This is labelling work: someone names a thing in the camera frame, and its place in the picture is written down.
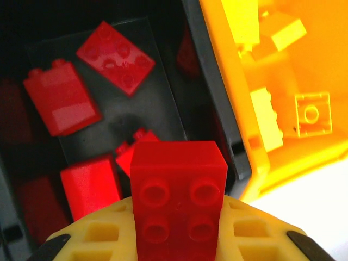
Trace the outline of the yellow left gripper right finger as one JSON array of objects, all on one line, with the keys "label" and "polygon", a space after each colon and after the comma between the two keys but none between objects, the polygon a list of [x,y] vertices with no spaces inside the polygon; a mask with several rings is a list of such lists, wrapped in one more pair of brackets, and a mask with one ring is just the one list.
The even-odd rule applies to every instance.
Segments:
[{"label": "yellow left gripper right finger", "polygon": [[224,196],[217,260],[308,260],[287,236],[305,232],[230,196]]}]

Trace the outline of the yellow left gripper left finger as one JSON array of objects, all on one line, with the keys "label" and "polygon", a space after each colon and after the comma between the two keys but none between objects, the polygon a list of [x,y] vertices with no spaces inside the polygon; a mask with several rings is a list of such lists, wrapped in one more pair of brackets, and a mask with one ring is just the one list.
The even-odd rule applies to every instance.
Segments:
[{"label": "yellow left gripper left finger", "polygon": [[137,260],[132,198],[122,199],[53,233],[70,239],[55,260]]}]

